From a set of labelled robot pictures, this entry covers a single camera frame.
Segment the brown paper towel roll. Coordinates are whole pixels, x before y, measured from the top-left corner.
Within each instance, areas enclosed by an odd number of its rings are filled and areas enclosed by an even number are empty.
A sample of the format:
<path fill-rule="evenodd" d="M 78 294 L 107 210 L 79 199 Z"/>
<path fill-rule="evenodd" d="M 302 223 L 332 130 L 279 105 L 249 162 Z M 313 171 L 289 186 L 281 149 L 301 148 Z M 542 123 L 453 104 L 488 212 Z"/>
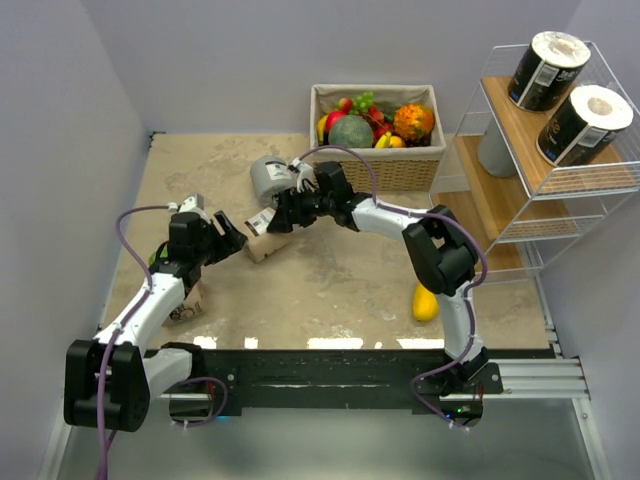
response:
<path fill-rule="evenodd" d="M 267 231 L 274 215 L 275 210 L 267 207 L 245 220 L 242 225 L 242 232 L 247 237 L 244 251 L 254 263 L 264 261 L 293 241 L 292 235 Z"/>

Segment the black paper towel roll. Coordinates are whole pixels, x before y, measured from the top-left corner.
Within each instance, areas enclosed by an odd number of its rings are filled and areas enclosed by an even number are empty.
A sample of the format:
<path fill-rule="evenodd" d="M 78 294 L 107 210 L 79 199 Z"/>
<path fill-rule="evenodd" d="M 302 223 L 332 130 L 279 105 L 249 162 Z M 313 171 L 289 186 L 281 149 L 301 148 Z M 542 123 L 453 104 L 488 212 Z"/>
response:
<path fill-rule="evenodd" d="M 554 167 L 587 165 L 633 119 L 633 108 L 616 91 L 599 85 L 580 85 L 540 131 L 537 150 Z"/>
<path fill-rule="evenodd" d="M 551 110 L 590 57 L 586 43 L 573 35 L 556 31 L 537 33 L 509 83 L 510 100 L 527 111 Z"/>

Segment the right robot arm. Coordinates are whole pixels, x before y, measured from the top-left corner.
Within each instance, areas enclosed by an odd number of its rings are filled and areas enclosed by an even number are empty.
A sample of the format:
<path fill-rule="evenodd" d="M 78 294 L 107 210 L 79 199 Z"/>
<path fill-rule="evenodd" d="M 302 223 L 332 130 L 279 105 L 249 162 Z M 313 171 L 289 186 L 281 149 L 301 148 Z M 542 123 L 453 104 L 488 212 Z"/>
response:
<path fill-rule="evenodd" d="M 264 173 L 251 177 L 256 195 L 273 210 L 269 233 L 289 234 L 328 217 L 353 232 L 378 234 L 404 246 L 419 285 L 440 308 L 444 347 L 396 358 L 390 371 L 410 381 L 422 397 L 502 391 L 500 370 L 480 337 L 473 301 L 474 289 L 486 277 L 475 269 L 485 267 L 486 258 L 448 207 L 412 209 L 384 202 L 355 190 L 337 162 L 312 167 L 267 158 L 261 167 Z"/>

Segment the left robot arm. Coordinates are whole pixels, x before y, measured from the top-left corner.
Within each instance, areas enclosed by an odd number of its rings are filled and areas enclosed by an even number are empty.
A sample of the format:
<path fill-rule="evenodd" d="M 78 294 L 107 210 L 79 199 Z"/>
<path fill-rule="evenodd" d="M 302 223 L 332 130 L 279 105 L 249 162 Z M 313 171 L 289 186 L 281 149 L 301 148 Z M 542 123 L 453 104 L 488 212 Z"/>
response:
<path fill-rule="evenodd" d="M 171 216 L 167 255 L 148 267 L 126 309 L 90 340 L 67 349 L 63 417 L 67 424 L 137 431 L 153 399 L 173 385 L 200 390 L 207 368 L 195 347 L 166 347 L 147 357 L 151 340 L 201 278 L 203 267 L 240 252 L 247 238 L 223 211 Z"/>

